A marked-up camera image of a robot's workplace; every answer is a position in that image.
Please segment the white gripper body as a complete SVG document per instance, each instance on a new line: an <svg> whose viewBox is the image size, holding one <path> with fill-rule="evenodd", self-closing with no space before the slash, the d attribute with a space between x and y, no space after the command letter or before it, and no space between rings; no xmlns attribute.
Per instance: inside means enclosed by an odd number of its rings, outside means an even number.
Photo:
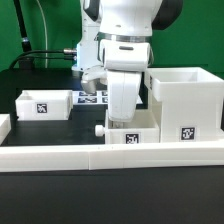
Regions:
<svg viewBox="0 0 224 224"><path fill-rule="evenodd" d="M133 119L141 77L139 72L107 72L108 113L111 121L130 122Z"/></svg>

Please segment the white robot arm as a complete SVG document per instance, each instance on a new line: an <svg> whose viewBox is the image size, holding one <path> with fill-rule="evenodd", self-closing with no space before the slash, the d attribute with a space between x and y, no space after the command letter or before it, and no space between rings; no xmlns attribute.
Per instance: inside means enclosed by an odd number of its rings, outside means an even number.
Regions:
<svg viewBox="0 0 224 224"><path fill-rule="evenodd" d="M141 77L153 62L151 37L179 17L183 0L80 0L82 37L72 66L82 73L82 87L107 85L108 116L133 119Z"/></svg>

